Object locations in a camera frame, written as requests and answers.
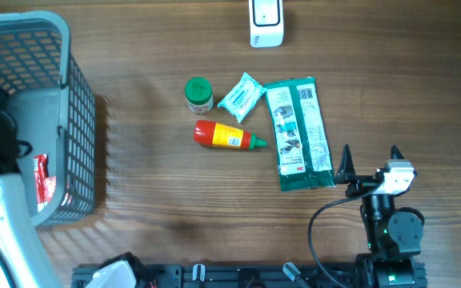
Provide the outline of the green 3M gloves package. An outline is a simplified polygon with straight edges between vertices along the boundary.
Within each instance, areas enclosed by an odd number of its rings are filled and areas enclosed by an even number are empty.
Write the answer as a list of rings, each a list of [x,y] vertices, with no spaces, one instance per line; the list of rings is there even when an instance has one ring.
[[[266,84],[281,191],[335,185],[331,152],[312,77]]]

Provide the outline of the mint wet wipes pack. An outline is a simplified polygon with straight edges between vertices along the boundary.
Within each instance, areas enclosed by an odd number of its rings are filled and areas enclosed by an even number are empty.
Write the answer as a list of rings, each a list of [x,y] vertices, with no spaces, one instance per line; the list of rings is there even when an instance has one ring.
[[[235,87],[219,102],[218,108],[226,109],[241,123],[266,91],[259,82],[244,73]]]

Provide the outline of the red sauce bottle green cap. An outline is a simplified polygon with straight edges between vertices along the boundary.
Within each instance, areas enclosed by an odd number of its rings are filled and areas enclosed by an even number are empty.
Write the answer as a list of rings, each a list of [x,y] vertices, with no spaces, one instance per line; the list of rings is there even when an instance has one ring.
[[[219,122],[198,120],[194,127],[194,141],[201,146],[254,150],[267,142],[251,132]]]

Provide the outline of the green lid spice jar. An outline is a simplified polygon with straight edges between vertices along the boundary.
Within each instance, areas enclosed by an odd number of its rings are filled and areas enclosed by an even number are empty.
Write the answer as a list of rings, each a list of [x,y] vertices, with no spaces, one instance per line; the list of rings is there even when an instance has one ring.
[[[205,78],[190,79],[185,85],[185,96],[189,109],[195,114],[205,114],[213,107],[213,90]]]

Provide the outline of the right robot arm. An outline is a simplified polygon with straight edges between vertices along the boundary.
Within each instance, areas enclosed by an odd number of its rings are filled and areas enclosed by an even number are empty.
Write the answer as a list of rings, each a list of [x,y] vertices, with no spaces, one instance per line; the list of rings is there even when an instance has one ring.
[[[365,227],[368,254],[355,258],[358,287],[426,287],[424,264],[414,260],[421,253],[425,219],[410,207],[395,206],[395,198],[405,194],[417,173],[412,164],[391,147],[391,158],[371,176],[357,175],[348,145],[335,176],[346,184],[346,197],[359,198],[359,213]]]

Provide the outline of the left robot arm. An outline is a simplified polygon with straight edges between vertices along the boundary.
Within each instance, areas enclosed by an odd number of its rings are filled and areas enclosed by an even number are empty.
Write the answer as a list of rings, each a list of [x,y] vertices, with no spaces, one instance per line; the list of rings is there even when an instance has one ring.
[[[0,88],[0,287],[60,287],[26,207],[17,160],[22,141]]]

